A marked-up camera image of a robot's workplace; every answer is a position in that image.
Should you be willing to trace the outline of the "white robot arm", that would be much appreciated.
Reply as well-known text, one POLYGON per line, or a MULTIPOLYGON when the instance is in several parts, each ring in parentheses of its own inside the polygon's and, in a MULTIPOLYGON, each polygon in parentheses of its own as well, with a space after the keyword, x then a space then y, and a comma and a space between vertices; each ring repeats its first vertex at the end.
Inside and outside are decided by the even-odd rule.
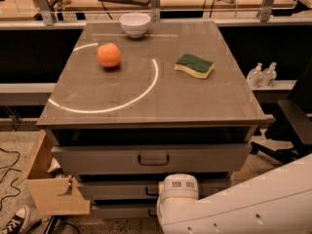
POLYGON ((169 175, 157 216, 164 234, 311 233, 312 155, 203 199, 194 176, 169 175))

